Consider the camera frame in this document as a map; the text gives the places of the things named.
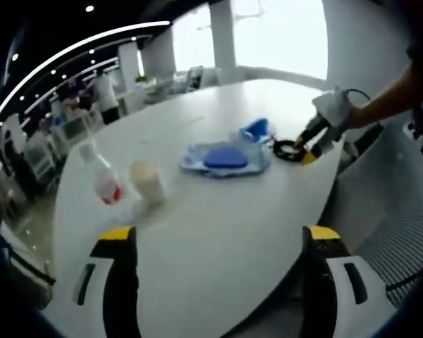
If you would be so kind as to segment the person's right hand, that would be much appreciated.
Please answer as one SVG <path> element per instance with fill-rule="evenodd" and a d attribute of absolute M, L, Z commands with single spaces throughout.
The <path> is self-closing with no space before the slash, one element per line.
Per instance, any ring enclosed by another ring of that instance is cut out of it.
<path fill-rule="evenodd" d="M 348 99 L 342 99 L 337 105 L 338 113 L 338 128 L 341 132 L 345 132 L 353 119 L 356 106 L 354 106 Z"/>

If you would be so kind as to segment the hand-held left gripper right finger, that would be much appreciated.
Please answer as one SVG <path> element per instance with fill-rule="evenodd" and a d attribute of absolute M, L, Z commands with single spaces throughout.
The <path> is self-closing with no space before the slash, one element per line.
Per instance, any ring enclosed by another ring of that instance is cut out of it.
<path fill-rule="evenodd" d="M 372 337 L 395 313 L 386 283 L 329 227 L 302 229 L 302 337 Z"/>

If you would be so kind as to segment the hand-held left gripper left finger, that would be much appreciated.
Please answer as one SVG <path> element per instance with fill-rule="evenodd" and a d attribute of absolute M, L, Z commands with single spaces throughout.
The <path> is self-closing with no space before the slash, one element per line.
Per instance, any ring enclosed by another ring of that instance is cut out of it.
<path fill-rule="evenodd" d="M 120 226 L 99 235 L 73 290 L 73 302 L 98 310 L 106 337 L 140 337 L 137 321 L 137 235 Z"/>

